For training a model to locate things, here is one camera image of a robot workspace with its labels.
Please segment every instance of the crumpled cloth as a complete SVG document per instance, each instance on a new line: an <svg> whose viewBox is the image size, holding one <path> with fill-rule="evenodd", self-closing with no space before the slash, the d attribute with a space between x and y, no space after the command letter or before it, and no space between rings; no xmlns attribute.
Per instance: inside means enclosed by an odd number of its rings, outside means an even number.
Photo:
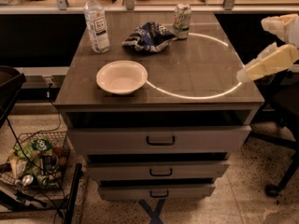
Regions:
<svg viewBox="0 0 299 224"><path fill-rule="evenodd" d="M176 39L166 27L150 21L137 27L122 44L136 51L160 52Z"/></svg>

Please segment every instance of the cabinet top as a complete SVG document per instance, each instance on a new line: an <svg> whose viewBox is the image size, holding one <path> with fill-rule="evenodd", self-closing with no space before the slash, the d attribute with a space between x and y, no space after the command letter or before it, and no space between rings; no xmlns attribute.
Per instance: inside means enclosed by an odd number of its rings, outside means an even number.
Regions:
<svg viewBox="0 0 299 224"><path fill-rule="evenodd" d="M85 32L55 105L97 109L263 102L253 82L240 84L235 78L243 64L213 14L193 12L188 38L172 41L160 53L145 54L122 45L137 26L157 21L171 29L173 19L173 12L107 12L111 49L95 53ZM148 71L147 83L125 96L100 89L97 72L117 60L141 63Z"/></svg>

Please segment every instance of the cart wheel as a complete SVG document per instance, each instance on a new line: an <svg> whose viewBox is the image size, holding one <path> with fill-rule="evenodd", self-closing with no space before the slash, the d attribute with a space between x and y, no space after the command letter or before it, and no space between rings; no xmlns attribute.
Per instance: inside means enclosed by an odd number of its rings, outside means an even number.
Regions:
<svg viewBox="0 0 299 224"><path fill-rule="evenodd" d="M273 184L269 184L265 186L265 194L269 197L277 197L279 195L279 189L278 186L275 186Z"/></svg>

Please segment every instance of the drawer cabinet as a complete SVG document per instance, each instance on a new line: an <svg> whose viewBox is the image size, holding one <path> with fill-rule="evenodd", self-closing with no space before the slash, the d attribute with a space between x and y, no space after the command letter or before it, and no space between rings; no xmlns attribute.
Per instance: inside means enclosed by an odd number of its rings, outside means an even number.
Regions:
<svg viewBox="0 0 299 224"><path fill-rule="evenodd" d="M249 126L69 129L104 200L206 197Z"/></svg>
<svg viewBox="0 0 299 224"><path fill-rule="evenodd" d="M249 126L70 129L78 154L188 153L237 150Z"/></svg>

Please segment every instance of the drawer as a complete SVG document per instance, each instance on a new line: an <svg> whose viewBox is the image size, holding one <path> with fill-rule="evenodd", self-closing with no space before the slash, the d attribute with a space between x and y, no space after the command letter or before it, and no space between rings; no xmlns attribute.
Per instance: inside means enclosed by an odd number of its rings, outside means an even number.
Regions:
<svg viewBox="0 0 299 224"><path fill-rule="evenodd" d="M250 126L213 126L69 129L67 134L78 154L92 155L232 151L249 132Z"/></svg>
<svg viewBox="0 0 299 224"><path fill-rule="evenodd" d="M217 178L228 166L228 161L92 163L88 164L87 170L95 181Z"/></svg>
<svg viewBox="0 0 299 224"><path fill-rule="evenodd" d="M167 198L204 198L210 196L215 189L213 184L168 185L162 187L125 187L98 188L103 200L140 200Z"/></svg>

